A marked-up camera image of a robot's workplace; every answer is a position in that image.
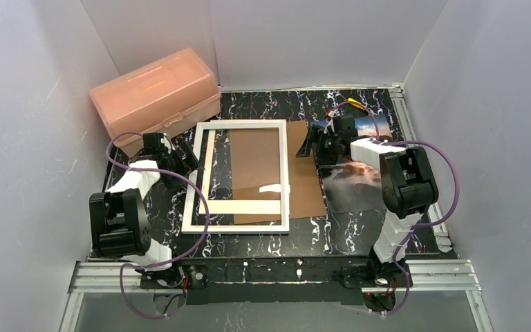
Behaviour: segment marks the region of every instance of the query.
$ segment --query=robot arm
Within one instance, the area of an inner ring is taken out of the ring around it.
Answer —
[[[358,136],[353,116],[330,114],[325,127],[310,125],[296,157],[315,155],[318,165],[334,165],[339,156],[366,163],[380,171],[382,197],[388,209],[379,239],[369,254],[367,279],[393,279],[400,273],[393,254],[422,214],[438,200],[438,188],[422,147],[393,147],[378,144],[369,136]],[[396,260],[403,265],[405,250]]]
[[[198,159],[184,144],[177,150],[163,133],[143,136],[144,148],[130,163],[133,169],[166,169],[183,176],[198,168]],[[170,176],[158,172],[128,170],[105,192],[95,193],[89,201],[93,250],[99,257],[121,258],[140,266],[171,259],[171,249],[152,239],[143,199],[160,179],[174,186]],[[164,270],[166,264],[150,270]]]

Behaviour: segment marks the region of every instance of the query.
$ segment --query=yellow object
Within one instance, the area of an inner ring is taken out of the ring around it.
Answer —
[[[361,102],[358,102],[357,100],[353,98],[348,98],[347,101],[350,102],[353,106],[357,107],[358,109],[366,111],[365,106],[363,106]]]

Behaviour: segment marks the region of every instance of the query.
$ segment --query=gray floor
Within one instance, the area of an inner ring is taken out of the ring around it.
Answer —
[[[155,313],[150,294],[129,297]],[[412,292],[405,307],[382,319],[334,303],[231,303],[187,306],[169,320],[132,313],[118,294],[85,294],[77,331],[477,331],[465,292]]]

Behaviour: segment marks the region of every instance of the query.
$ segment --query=photograph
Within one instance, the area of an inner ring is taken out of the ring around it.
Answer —
[[[375,116],[380,129],[380,139],[392,141],[390,127],[385,115]],[[375,134],[371,117],[355,119],[360,136]],[[337,160],[336,165],[321,165],[320,174],[328,211],[333,214],[383,210],[386,208],[382,199],[382,181],[380,171],[365,163],[358,163],[346,158]]]

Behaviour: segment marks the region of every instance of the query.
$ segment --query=brown cardboard sheet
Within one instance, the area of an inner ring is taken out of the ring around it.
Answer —
[[[325,216],[319,176],[313,156],[296,158],[306,137],[307,123],[286,123],[290,219]],[[263,191],[280,184],[280,151],[277,129],[242,129],[229,132],[233,199],[280,199],[279,192]],[[280,220],[279,214],[236,214],[235,224]]]

